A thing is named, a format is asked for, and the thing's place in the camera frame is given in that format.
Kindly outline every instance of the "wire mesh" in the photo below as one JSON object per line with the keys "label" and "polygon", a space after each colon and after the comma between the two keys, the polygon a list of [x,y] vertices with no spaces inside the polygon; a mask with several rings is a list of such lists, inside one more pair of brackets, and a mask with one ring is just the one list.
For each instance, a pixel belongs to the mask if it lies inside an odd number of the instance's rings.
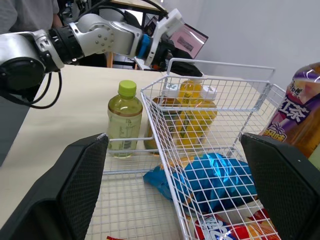
{"label": "wire mesh", "polygon": [[131,151],[132,156],[126,158],[113,157],[116,153],[108,151],[85,240],[105,240],[107,236],[125,240],[181,239],[174,204],[143,180],[146,172],[161,164],[160,157],[143,149]]}
{"label": "wire mesh", "polygon": [[[203,77],[201,79],[203,89],[207,86],[215,89],[216,96],[214,99],[201,100],[201,90],[197,94],[197,83],[188,82],[188,77],[167,75],[153,84],[147,86],[141,91],[143,103],[145,105],[148,118],[151,122],[151,127],[158,150],[161,156],[166,178],[169,183],[172,199],[177,211],[178,221],[182,230],[184,239],[201,239],[196,227],[202,229],[205,239],[229,240],[227,231],[234,231],[238,239],[280,239],[277,231],[273,227],[270,219],[264,216],[264,219],[253,220],[251,217],[256,211],[262,210],[263,206],[256,194],[250,194],[249,188],[254,186],[253,181],[244,183],[241,180],[241,175],[233,175],[230,177],[239,178],[242,183],[239,185],[246,188],[248,195],[239,193],[236,186],[233,184],[230,188],[238,191],[237,197],[232,197],[228,194],[228,187],[216,187],[211,184],[209,188],[203,188],[201,182],[211,182],[214,177],[208,174],[199,179],[196,170],[186,166],[192,164],[194,157],[200,158],[203,154],[214,153],[221,154],[230,159],[236,159],[238,162],[247,162],[243,148],[240,144],[241,134],[244,132],[260,134],[267,126],[273,113],[279,106],[285,92],[271,85],[268,81],[260,80],[243,80],[237,78],[223,77]],[[181,106],[169,105],[163,93],[166,84],[178,84],[179,88],[188,84],[189,89],[192,89],[192,95],[188,97],[188,103],[184,104],[185,99],[178,96]],[[154,101],[154,98],[160,97],[163,101]],[[170,112],[174,119],[168,119],[167,112]],[[174,120],[174,127],[168,127],[168,122]],[[192,181],[198,182],[200,189],[194,190],[190,187],[190,182],[182,180],[175,176],[175,173],[180,173],[181,169],[187,174],[193,172],[196,176]],[[250,174],[244,174],[244,177],[251,177]],[[218,196],[217,191],[224,189],[227,193],[225,198],[210,199],[205,191],[211,190]],[[204,201],[197,201],[195,197],[197,193],[202,192],[205,196]],[[242,206],[236,206],[235,200],[241,198],[244,202]],[[225,206],[225,200],[229,200],[233,204],[233,208]],[[219,201],[221,209],[212,209],[210,203]],[[207,204],[210,211],[201,212],[200,205]],[[225,221],[225,224],[219,225],[217,216]],[[206,222],[206,219],[212,217],[216,224]],[[269,224],[269,231],[261,228],[261,221],[264,220]],[[248,236],[241,238],[238,236],[235,229],[240,226],[246,226]]]}

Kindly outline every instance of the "plastic bottle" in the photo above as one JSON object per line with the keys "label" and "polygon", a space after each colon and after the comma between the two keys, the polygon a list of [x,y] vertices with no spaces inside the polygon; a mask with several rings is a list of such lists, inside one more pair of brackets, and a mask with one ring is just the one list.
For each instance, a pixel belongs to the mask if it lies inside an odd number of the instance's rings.
{"label": "plastic bottle", "polygon": [[201,79],[189,79],[181,84],[178,101],[182,107],[188,107],[191,100],[199,98],[202,82]]}
{"label": "plastic bottle", "polygon": [[[167,83],[164,87],[164,90],[162,91],[163,96],[155,97],[153,101],[162,107],[179,108],[181,107],[181,103],[177,99],[178,94],[179,85]],[[168,139],[172,141],[173,135],[176,132],[175,122],[179,118],[181,111],[164,111],[162,114],[164,116],[164,121],[162,123],[157,122],[155,127],[158,128],[159,133],[162,133],[161,135],[159,135],[162,146],[167,146],[168,144],[170,144],[168,142]],[[151,129],[150,122],[148,121],[144,137],[150,138],[152,137],[152,135],[153,131]],[[143,143],[145,149],[153,150],[158,148],[155,139],[145,140]]]}
{"label": "plastic bottle", "polygon": [[[320,144],[320,62],[295,73],[263,135],[297,147],[307,158],[312,156]],[[319,168],[320,155],[311,159]]]}
{"label": "plastic bottle", "polygon": [[[217,96],[214,87],[204,86],[198,99],[191,100],[192,108],[217,108],[213,102]],[[182,112],[181,120],[177,122],[178,139],[177,145],[185,149],[201,148],[205,139],[206,131],[217,117],[215,110],[187,110]]]}
{"label": "plastic bottle", "polygon": [[[108,104],[109,125],[107,134],[110,139],[138,138],[141,126],[143,105],[135,97],[137,85],[134,81],[123,80],[119,83],[118,95],[114,96]],[[135,150],[137,141],[113,141],[109,143],[109,149]],[[113,153],[114,157],[126,158],[132,152]]]}

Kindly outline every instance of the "white wall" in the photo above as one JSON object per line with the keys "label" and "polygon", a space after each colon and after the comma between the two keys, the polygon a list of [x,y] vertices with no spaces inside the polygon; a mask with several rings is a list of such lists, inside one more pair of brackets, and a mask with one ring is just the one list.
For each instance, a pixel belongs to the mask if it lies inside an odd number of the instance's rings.
{"label": "white wall", "polygon": [[162,5],[169,11],[178,9],[183,16],[183,20],[196,28],[205,1],[211,0],[164,0]]}
{"label": "white wall", "polygon": [[[194,9],[176,2],[182,12]],[[194,21],[209,40],[197,58],[276,67],[273,82],[285,88],[300,67],[320,62],[319,7],[319,0],[204,0]],[[212,66],[201,70],[235,74]]]}

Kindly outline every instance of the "white tabletop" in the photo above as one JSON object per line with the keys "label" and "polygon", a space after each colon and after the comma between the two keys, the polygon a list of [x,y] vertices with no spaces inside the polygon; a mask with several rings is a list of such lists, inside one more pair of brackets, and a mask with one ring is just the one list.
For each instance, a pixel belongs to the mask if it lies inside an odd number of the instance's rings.
{"label": "white tabletop", "polygon": [[[67,145],[107,131],[108,102],[117,94],[121,80],[135,81],[140,98],[142,87],[163,76],[159,72],[72,65],[61,72],[58,102],[49,109],[29,110],[0,168],[0,228]],[[50,103],[57,89],[58,75],[54,73],[47,96],[39,105]]]}

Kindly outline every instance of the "white bottle cap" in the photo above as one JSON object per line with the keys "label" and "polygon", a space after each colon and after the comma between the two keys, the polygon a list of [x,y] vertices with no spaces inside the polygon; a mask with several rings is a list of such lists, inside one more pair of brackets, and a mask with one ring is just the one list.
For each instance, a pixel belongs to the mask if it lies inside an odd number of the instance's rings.
{"label": "white bottle cap", "polygon": [[179,95],[179,85],[173,83],[166,83],[162,94],[168,98],[177,98]]}
{"label": "white bottle cap", "polygon": [[217,89],[213,86],[203,86],[200,96],[206,100],[215,100],[217,97]]}

